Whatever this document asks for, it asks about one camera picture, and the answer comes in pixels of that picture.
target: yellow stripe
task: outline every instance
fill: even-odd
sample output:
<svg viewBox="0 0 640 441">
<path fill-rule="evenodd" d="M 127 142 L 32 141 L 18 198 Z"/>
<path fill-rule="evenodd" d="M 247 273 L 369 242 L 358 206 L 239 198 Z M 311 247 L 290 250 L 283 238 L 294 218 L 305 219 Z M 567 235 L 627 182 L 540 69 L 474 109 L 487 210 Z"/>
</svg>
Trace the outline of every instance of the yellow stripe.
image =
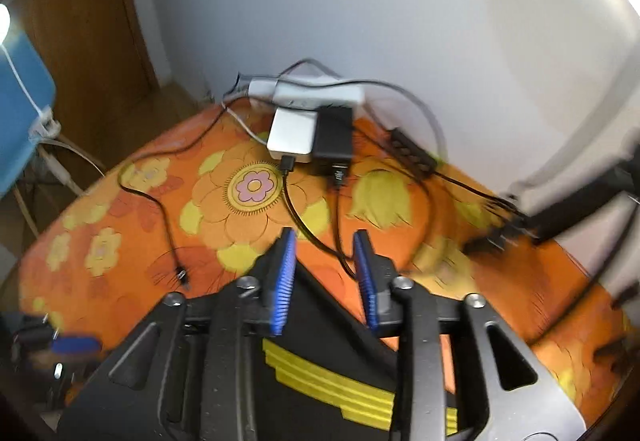
<svg viewBox="0 0 640 441">
<path fill-rule="evenodd" d="M 380 430 L 389 430 L 394 394 L 341 374 L 290 353 L 267 339 L 262 340 L 267 365 L 276 380 L 301 394 L 340 408 L 342 417 Z M 458 428 L 458 411 L 447 407 L 447 435 Z"/>
</svg>

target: blue chair backrest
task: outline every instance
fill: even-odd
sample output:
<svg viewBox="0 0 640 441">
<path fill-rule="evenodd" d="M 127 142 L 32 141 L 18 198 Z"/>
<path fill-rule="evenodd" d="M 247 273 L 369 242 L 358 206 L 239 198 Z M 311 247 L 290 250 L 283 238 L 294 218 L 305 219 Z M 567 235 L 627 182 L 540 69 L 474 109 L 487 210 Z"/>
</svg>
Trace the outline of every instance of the blue chair backrest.
<svg viewBox="0 0 640 441">
<path fill-rule="evenodd" d="M 4 46 L 33 101 L 40 108 L 53 107 L 56 85 L 27 35 L 13 24 Z M 0 197 L 14 185 L 35 150 L 29 129 L 37 115 L 0 50 Z"/>
</svg>

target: metal screw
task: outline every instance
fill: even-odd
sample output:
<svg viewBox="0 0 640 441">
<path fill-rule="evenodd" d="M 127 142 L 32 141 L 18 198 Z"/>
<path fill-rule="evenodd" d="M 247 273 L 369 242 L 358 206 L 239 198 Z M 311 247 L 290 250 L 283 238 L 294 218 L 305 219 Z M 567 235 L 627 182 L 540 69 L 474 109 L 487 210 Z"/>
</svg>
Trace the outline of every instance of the metal screw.
<svg viewBox="0 0 640 441">
<path fill-rule="evenodd" d="M 465 302 L 469 307 L 475 307 L 476 309 L 480 309 L 486 305 L 486 299 L 478 293 L 469 293 L 465 297 Z"/>
<path fill-rule="evenodd" d="M 181 306 L 184 302 L 184 296 L 182 295 L 182 293 L 178 292 L 167 293 L 166 295 L 164 295 L 164 299 L 162 300 L 162 302 L 164 303 L 164 305 L 169 307 Z"/>
<path fill-rule="evenodd" d="M 256 289 L 260 287 L 260 282 L 257 278 L 246 275 L 245 277 L 240 277 L 236 282 L 236 287 L 238 289 L 242 289 L 244 291 L 248 291 L 250 289 Z"/>
<path fill-rule="evenodd" d="M 411 289 L 414 286 L 414 281 L 407 277 L 396 277 L 391 281 L 391 284 L 396 289 Z"/>
</svg>

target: table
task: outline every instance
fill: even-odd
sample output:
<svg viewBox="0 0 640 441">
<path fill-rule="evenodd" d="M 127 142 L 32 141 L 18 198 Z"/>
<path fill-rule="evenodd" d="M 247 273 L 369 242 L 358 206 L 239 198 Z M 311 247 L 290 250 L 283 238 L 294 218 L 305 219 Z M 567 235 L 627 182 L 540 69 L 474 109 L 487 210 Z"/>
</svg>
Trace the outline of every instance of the table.
<svg viewBox="0 0 640 441">
<path fill-rule="evenodd" d="M 248 104 L 237 107 L 254 132 L 267 135 L 272 116 L 256 113 Z M 216 106 L 205 109 L 133 157 L 189 144 L 219 111 Z M 369 121 L 358 125 L 382 138 Z M 354 151 L 356 161 L 341 201 L 347 254 L 351 235 L 364 228 L 377 253 L 397 266 L 407 265 L 411 277 L 430 291 L 458 299 L 482 293 L 525 338 L 539 332 L 571 291 L 585 283 L 580 266 L 556 243 L 538 249 L 521 243 L 499 258 L 470 261 L 458 245 L 489 225 L 491 217 L 477 196 L 433 179 L 427 183 L 428 201 L 417 185 L 393 170 L 393 160 L 357 134 Z M 196 297 L 218 291 L 248 270 L 283 226 L 293 226 L 280 197 L 282 177 L 275 162 L 228 114 L 190 150 L 136 162 L 123 180 L 166 207 L 178 257 L 190 275 L 190 289 L 184 291 L 175 279 L 159 209 L 119 189 L 120 167 L 66 209 L 20 264 L 25 312 L 49 313 L 61 331 L 95 335 L 106 348 L 117 345 L 165 293 L 180 290 Z M 453 167 L 447 167 L 447 174 L 481 188 Z M 333 196 L 325 181 L 297 167 L 289 185 L 304 222 L 332 244 Z M 425 238 L 427 226 L 431 232 Z M 302 236 L 298 257 L 350 312 L 363 318 L 356 284 L 334 258 Z M 592 361 L 593 350 L 625 328 L 623 313 L 610 309 L 610 296 L 598 286 L 580 311 L 534 350 L 588 424 L 605 410 L 618 384 L 607 365 Z M 450 363 L 446 373 L 451 388 Z"/>
</svg>

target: charger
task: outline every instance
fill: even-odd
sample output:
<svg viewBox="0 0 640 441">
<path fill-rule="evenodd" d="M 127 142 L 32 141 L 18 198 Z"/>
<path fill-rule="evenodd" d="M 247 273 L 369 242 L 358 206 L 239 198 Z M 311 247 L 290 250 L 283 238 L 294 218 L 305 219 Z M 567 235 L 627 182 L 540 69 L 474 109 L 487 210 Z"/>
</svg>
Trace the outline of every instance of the charger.
<svg viewBox="0 0 640 441">
<path fill-rule="evenodd" d="M 316 135 L 311 152 L 318 175 L 331 177 L 341 186 L 353 160 L 353 109 L 350 106 L 318 108 Z"/>
</svg>

